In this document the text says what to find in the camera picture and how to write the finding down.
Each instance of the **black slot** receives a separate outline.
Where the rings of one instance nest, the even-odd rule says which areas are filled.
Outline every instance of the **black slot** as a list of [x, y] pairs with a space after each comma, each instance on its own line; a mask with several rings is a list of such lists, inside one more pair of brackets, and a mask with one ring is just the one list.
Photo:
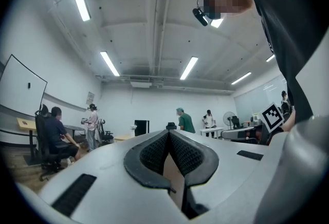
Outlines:
[[239, 151], [237, 153], [237, 155], [248, 157], [248, 158], [251, 158], [251, 159], [254, 159], [254, 160], [258, 160], [258, 161], [261, 161], [263, 156], [264, 156], [262, 154], [252, 153], [252, 152], [248, 152], [248, 151], [244, 151], [244, 150]]
[[70, 187], [52, 204], [52, 207], [65, 216], [70, 216], [81, 202], [97, 177], [82, 174]]

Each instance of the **black and white marker board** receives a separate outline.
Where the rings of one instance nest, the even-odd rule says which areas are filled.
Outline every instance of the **black and white marker board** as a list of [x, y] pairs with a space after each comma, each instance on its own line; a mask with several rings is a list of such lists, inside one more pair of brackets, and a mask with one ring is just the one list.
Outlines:
[[10, 56], [0, 79], [0, 105], [34, 116], [39, 110], [47, 82]]
[[284, 122], [283, 116], [274, 102], [259, 112], [259, 115], [263, 123], [265, 123], [269, 133], [271, 133], [278, 126], [282, 125]]

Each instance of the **person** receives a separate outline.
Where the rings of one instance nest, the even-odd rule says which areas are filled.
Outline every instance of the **person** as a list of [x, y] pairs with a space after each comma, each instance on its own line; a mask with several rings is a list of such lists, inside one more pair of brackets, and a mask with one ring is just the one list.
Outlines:
[[95, 139], [95, 129], [96, 129], [96, 123], [98, 121], [97, 116], [97, 107], [92, 103], [89, 106], [89, 109], [92, 111], [89, 120], [86, 121], [87, 124], [87, 142], [89, 145], [89, 150], [87, 152], [91, 152], [96, 149], [96, 139]]
[[[49, 152], [51, 154], [58, 154], [59, 152], [62, 154], [68, 153], [70, 156], [74, 157], [75, 161], [78, 161], [81, 158], [79, 151], [80, 146], [65, 130], [61, 120], [61, 109], [59, 107], [53, 107], [51, 109], [51, 117], [45, 122], [45, 131], [48, 138]], [[70, 144], [62, 141], [62, 139], [65, 137], [70, 142]]]
[[203, 11], [206, 15], [225, 13], [232, 16], [254, 7], [261, 17], [269, 48], [287, 80], [287, 94], [294, 110], [282, 129], [289, 131], [295, 123], [313, 115], [296, 75], [317, 49], [328, 28], [329, 13], [323, 13], [327, 4], [323, 0], [204, 0]]
[[[202, 117], [202, 121], [205, 124], [206, 129], [216, 127], [216, 120], [213, 118], [210, 110], [207, 110], [207, 114]], [[214, 138], [214, 136], [215, 132], [211, 132], [211, 137]]]
[[190, 133], [195, 133], [194, 126], [192, 123], [192, 118], [188, 114], [184, 113], [183, 108], [177, 108], [176, 109], [177, 114], [179, 115], [179, 124], [181, 130], [190, 132]]

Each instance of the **white table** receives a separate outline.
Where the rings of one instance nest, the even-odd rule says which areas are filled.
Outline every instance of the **white table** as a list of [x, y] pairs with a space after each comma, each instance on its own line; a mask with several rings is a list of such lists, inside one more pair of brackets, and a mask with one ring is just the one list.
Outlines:
[[216, 132], [216, 136], [218, 138], [218, 131], [222, 131], [224, 130], [223, 127], [215, 127], [215, 128], [204, 128], [204, 129], [200, 129], [200, 133], [202, 135], [202, 133], [211, 133], [211, 132]]

